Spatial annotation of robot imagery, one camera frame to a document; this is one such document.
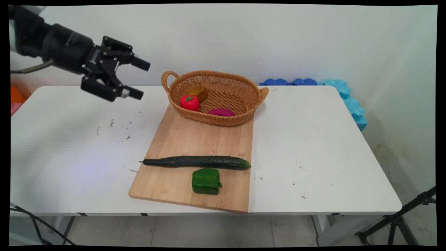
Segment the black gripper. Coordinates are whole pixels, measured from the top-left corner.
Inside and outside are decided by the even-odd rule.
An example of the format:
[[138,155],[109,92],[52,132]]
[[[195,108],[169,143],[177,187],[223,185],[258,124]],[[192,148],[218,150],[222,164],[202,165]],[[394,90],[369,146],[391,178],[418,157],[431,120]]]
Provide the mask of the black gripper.
[[[110,102],[118,97],[141,100],[144,92],[117,79],[118,62],[112,59],[120,65],[131,64],[145,71],[151,66],[150,62],[136,56],[131,45],[108,36],[104,36],[101,45],[97,45],[85,35],[53,24],[44,38],[44,61],[51,60],[55,67],[83,75],[81,90]],[[108,81],[102,84],[97,78]]]

